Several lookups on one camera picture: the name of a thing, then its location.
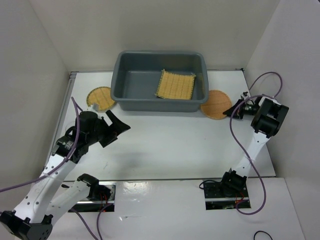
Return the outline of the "round orange woven coaster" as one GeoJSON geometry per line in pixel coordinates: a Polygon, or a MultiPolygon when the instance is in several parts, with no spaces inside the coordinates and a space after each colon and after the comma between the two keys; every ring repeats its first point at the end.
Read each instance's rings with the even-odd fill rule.
{"type": "Polygon", "coordinates": [[[200,105],[201,112],[213,120],[222,120],[226,117],[225,111],[232,107],[229,96],[220,90],[210,90],[208,100],[200,105]]]}

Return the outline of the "round bamboo coaster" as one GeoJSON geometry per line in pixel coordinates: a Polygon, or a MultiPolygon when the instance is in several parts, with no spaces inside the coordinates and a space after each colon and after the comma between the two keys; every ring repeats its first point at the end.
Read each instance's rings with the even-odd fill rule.
{"type": "Polygon", "coordinates": [[[116,102],[111,98],[111,88],[108,86],[100,86],[94,88],[86,97],[88,107],[96,104],[98,112],[110,110],[116,102]]]}

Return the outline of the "square bamboo mat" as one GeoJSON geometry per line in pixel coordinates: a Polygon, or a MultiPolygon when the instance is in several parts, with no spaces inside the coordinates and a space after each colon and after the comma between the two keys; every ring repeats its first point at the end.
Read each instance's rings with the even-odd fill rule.
{"type": "Polygon", "coordinates": [[[191,100],[196,76],[161,71],[155,96],[161,99],[191,100]]]}

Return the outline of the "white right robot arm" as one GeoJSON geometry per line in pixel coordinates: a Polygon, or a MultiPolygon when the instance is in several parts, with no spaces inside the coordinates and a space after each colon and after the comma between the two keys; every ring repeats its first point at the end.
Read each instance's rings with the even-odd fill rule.
{"type": "Polygon", "coordinates": [[[219,191],[223,196],[229,197],[243,190],[253,168],[252,163],[270,138],[279,132],[288,112],[288,106],[280,104],[275,98],[263,95],[255,100],[243,96],[234,106],[223,112],[231,120],[241,120],[245,115],[253,117],[250,124],[253,129],[251,141],[247,148],[242,147],[244,156],[238,164],[224,173],[219,184],[219,191]]]}

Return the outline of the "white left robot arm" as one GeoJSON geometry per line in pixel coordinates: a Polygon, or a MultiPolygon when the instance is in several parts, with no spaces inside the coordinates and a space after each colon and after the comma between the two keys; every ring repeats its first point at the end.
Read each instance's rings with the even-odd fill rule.
{"type": "Polygon", "coordinates": [[[21,240],[46,240],[56,222],[77,202],[100,197],[107,200],[111,190],[87,173],[80,175],[61,195],[55,196],[67,175],[77,166],[91,145],[103,148],[130,129],[110,110],[107,124],[94,111],[82,111],[65,134],[56,141],[52,154],[38,180],[25,198],[13,209],[0,215],[1,224],[21,240]]]}

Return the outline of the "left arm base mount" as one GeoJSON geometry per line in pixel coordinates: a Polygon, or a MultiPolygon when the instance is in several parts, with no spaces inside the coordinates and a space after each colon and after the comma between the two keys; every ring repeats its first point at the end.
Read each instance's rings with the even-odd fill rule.
{"type": "Polygon", "coordinates": [[[78,201],[72,209],[79,213],[98,213],[103,208],[103,212],[115,211],[116,182],[101,181],[99,183],[101,191],[93,198],[84,198],[78,201]]]}

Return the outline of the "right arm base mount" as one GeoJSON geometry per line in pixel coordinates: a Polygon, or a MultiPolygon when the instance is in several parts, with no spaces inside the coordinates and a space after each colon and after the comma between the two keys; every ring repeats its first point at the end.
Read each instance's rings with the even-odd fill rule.
{"type": "Polygon", "coordinates": [[[205,179],[199,184],[203,190],[207,210],[249,209],[247,177],[234,170],[224,173],[222,179],[205,179]]]}

